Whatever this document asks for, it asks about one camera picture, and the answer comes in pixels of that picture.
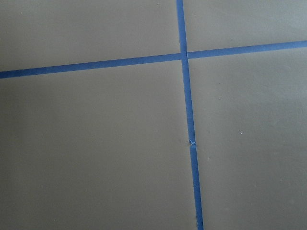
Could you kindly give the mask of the crossing blue tape strip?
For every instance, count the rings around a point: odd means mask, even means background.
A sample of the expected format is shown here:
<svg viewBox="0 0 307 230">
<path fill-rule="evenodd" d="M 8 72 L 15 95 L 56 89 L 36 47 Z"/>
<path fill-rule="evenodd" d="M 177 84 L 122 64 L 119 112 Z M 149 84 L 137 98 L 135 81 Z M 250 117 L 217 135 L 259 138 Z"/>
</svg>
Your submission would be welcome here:
<svg viewBox="0 0 307 230">
<path fill-rule="evenodd" d="M 181 55 L 185 105 L 186 105 L 186 115 L 187 115 L 190 160 L 191 160 L 191 170 L 192 170 L 192 179 L 193 179 L 193 191 L 194 191 L 194 201 L 195 201 L 195 211 L 196 211 L 196 225 L 197 229 L 202 230 L 204 229 L 204 225 L 203 225 L 203 213 L 202 213 L 202 203 L 201 203 L 201 188 L 199 180 L 199 167 L 198 167 L 197 145 L 195 138 L 194 114 L 193 114 L 193 104 L 192 104 L 191 85 L 190 85 L 189 60 L 187 53 L 187 37 L 186 37 L 183 1 L 177 0 L 176 7 L 177 7 L 180 55 Z"/>
</svg>

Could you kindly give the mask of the long blue tape strip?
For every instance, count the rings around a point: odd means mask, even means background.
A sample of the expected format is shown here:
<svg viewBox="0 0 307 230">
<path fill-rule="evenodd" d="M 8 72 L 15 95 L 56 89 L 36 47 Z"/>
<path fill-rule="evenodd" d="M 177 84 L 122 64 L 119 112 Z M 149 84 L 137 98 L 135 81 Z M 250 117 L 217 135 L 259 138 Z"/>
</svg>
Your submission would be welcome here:
<svg viewBox="0 0 307 230">
<path fill-rule="evenodd" d="M 209 58 L 217 56 L 228 56 L 228 55 L 236 55 L 244 53 L 257 53 L 257 52 L 267 52 L 267 51 L 306 48 L 306 47 L 307 47 L 306 40 L 265 44 L 265 45 L 230 47 L 230 48 L 188 52 L 187 59 Z M 103 69 L 110 67 L 131 66 L 131 65 L 169 62 L 177 60 L 181 60 L 180 53 L 157 55 L 157 56 L 132 57 L 124 59 L 114 59 L 114 60 L 105 60 L 97 62 L 86 62 L 86 63 L 77 63 L 77 64 L 68 64 L 68 65 L 59 65 L 59 66 L 30 68 L 30 69 L 9 70 L 9 71 L 2 71 L 0 73 L 0 78 L 8 79 L 15 77 L 72 72 L 72 71 L 81 71 L 81 70 L 90 70 L 90 69 Z"/>
</svg>

